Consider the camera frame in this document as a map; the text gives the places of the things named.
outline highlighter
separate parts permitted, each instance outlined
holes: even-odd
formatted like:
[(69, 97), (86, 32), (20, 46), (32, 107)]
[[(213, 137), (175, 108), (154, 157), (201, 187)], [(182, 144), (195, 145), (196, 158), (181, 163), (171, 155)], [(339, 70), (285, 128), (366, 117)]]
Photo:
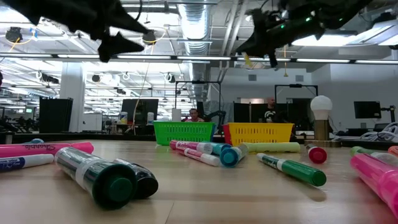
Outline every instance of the highlighter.
[(398, 218), (398, 170), (368, 154), (356, 154), (350, 161), (359, 177), (383, 200)]

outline sharpie marker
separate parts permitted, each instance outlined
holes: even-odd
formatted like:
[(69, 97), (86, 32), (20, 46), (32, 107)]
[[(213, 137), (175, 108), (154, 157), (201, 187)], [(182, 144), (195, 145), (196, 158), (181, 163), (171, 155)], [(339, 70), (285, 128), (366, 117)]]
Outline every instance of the sharpie marker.
[(187, 156), (192, 159), (196, 159), (200, 162), (204, 162), (205, 164), (209, 164), (212, 166), (219, 166), (220, 165), (220, 159), (216, 156), (212, 156), (209, 154), (205, 154), (199, 151), (196, 151), (194, 149), (176, 149), (178, 153)]
[(0, 171), (4, 172), (23, 169), (26, 167), (40, 166), (52, 163), (53, 160), (54, 156), (52, 154), (0, 158)]

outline marker cap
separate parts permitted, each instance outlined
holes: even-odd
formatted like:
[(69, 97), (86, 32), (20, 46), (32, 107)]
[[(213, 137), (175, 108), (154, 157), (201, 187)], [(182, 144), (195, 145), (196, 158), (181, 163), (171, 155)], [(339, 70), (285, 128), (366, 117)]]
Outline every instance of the marker cap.
[(224, 149), (221, 152), (220, 161), (226, 167), (234, 167), (239, 162), (239, 154), (232, 147)]
[(327, 160), (328, 154), (324, 149), (320, 147), (313, 147), (308, 151), (308, 157), (311, 159), (312, 162), (316, 164), (321, 164)]

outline green marker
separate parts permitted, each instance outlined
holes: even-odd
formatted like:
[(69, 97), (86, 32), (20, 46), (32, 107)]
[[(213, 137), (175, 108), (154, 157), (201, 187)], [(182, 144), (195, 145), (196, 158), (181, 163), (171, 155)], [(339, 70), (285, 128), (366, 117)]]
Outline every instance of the green marker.
[(119, 209), (136, 193), (136, 174), (127, 165), (108, 162), (72, 147), (59, 150), (54, 161), (103, 209)]
[(316, 168), (291, 160), (278, 159), (264, 153), (257, 154), (257, 157), (261, 162), (316, 187), (326, 183), (326, 175)]

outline wall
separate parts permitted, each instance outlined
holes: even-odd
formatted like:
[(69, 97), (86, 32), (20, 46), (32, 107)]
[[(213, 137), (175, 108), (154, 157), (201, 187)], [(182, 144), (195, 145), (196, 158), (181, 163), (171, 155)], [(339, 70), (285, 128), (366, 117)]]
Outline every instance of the wall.
[(312, 81), (320, 87), (320, 95), (332, 100), (331, 118), (338, 130), (391, 122), (387, 111), (381, 119), (355, 119), (354, 101), (398, 106), (398, 69), (393, 65), (325, 65), (312, 73)]
[[(216, 81), (219, 69), (211, 69), (211, 80)], [(257, 81), (248, 80), (248, 75), (257, 75)], [(287, 69), (288, 77), (284, 77), (285, 70), (279, 69), (257, 69), (246, 70), (243, 68), (230, 68), (221, 85), (221, 93), (225, 102), (238, 102), (238, 98), (267, 98), (275, 95), (275, 85), (295, 84), (295, 76), (303, 75), (303, 85), (311, 85), (311, 73), (307, 73), (305, 69)], [(218, 101), (218, 92), (214, 88), (210, 88), (210, 100)], [(305, 88), (287, 88), (278, 87), (277, 101), (285, 103), (286, 98), (313, 98), (313, 93)]]

